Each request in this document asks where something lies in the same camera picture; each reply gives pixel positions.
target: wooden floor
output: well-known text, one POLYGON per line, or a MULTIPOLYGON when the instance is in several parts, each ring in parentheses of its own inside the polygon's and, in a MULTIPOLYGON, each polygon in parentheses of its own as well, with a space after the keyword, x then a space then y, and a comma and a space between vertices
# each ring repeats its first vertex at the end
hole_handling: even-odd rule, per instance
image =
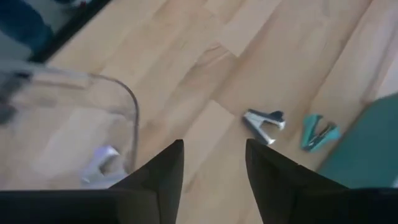
POLYGON ((260 223, 243 113, 282 110, 272 147, 316 170, 333 145, 300 150, 303 117, 349 127, 397 21, 396 0, 113 0, 50 64, 131 88, 138 166, 184 139, 178 223, 260 223))

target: wood plank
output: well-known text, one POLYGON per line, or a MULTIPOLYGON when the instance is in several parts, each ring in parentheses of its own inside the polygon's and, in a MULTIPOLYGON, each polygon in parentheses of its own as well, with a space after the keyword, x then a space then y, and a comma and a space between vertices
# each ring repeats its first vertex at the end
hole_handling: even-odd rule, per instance
POLYGON ((246 224, 263 224, 261 216, 260 216, 260 212, 259 212, 259 208, 257 207, 257 204, 254 203, 253 207, 250 209, 250 212, 248 214, 248 216, 245 219, 246 224))
POLYGON ((273 136, 275 149, 285 149, 302 128, 313 97, 370 1, 328 3, 325 12, 321 1, 282 1, 215 96, 236 116, 248 108, 284 111, 287 125, 273 136))
POLYGON ((213 43, 207 48, 178 84, 164 109, 141 128, 139 166, 174 140, 183 138, 236 63, 236 57, 220 44, 213 43))
POLYGON ((246 138, 250 136, 241 119, 234 119, 183 190, 178 223, 243 222, 254 203, 245 162, 246 138))
POLYGON ((109 143, 108 131, 117 117, 86 108, 25 110, 10 130, 12 153, 3 164, 2 189, 79 188, 81 170, 96 148, 109 143))
POLYGON ((233 121, 234 116, 218 103, 210 101, 184 136, 184 178, 187 185, 201 164, 214 150, 233 121))
POLYGON ((219 20, 228 23, 245 0, 208 0, 205 9, 212 12, 219 20))
MULTIPOLYGON (((398 2, 373 1, 361 18, 335 66, 314 98, 309 113, 322 114, 334 121, 344 133, 364 108, 363 96, 377 74, 389 39, 397 24, 398 2)), ((299 149, 301 131, 282 151, 285 156, 316 170, 329 155, 335 142, 321 151, 307 153, 299 149)))
POLYGON ((151 18, 166 0, 111 1, 50 60, 59 68, 96 73, 127 34, 151 18))
POLYGON ((365 103, 373 101, 384 96, 395 93, 398 88, 394 77, 398 72, 398 29, 395 28, 395 34, 389 42, 386 56, 383 58, 380 70, 377 73, 371 86, 364 95, 365 103))
POLYGON ((205 0, 169 0, 151 20, 133 30, 101 72, 134 89, 150 67, 170 47, 205 0))
POLYGON ((279 3, 280 0, 247 0, 217 40, 235 56, 240 56, 279 3))
POLYGON ((142 126, 159 114, 219 30, 220 23, 214 16, 206 10, 199 10, 194 20, 136 85, 134 93, 141 107, 142 126))

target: teal staple remover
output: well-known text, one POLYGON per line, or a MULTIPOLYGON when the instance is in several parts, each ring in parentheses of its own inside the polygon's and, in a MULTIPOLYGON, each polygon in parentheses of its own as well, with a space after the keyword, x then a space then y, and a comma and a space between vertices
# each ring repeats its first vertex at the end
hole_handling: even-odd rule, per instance
POLYGON ((301 142, 302 149, 308 152, 315 152, 328 141, 340 137, 340 129, 333 122, 328 122, 327 126, 316 134, 315 130, 321 119, 323 119, 323 116, 319 114, 311 114, 304 118, 304 130, 301 142))

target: transparent plastic bin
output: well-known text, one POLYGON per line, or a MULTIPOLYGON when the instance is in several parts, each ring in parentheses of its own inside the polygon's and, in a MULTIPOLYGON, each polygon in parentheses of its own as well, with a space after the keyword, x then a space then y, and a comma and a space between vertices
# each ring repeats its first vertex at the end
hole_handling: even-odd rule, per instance
POLYGON ((80 189, 94 152, 112 146, 134 170, 139 110, 132 91, 101 75, 0 61, 0 190, 80 189))

